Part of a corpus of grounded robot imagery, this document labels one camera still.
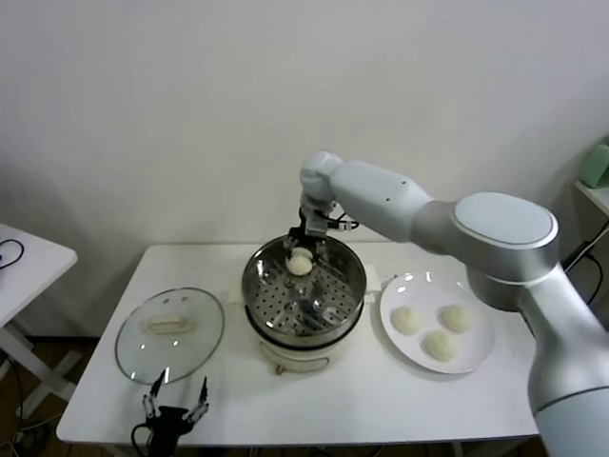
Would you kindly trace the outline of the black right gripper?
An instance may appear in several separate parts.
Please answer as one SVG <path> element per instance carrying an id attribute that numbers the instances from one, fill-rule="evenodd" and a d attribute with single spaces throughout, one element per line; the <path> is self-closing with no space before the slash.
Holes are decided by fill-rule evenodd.
<path id="1" fill-rule="evenodd" d="M 293 250 L 303 244 L 313 244 L 313 253 L 316 259 L 328 259 L 326 236 L 333 229 L 334 222 L 329 217 L 331 206 L 307 206 L 299 208 L 300 223 L 288 231 L 284 239 L 284 248 Z"/>

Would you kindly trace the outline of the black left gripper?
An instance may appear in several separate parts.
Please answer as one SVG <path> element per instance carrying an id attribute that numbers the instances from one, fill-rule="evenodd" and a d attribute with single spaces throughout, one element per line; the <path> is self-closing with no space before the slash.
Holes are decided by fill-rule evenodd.
<path id="1" fill-rule="evenodd" d="M 144 395 L 142 404 L 151 431 L 147 455 L 150 457 L 171 457 L 175 454 L 179 439 L 190 433 L 190 423 L 197 423 L 209 409 L 207 377 L 205 377 L 197 405 L 188 411 L 181 407 L 157 407 L 157 396 L 166 380 L 164 368 Z"/>

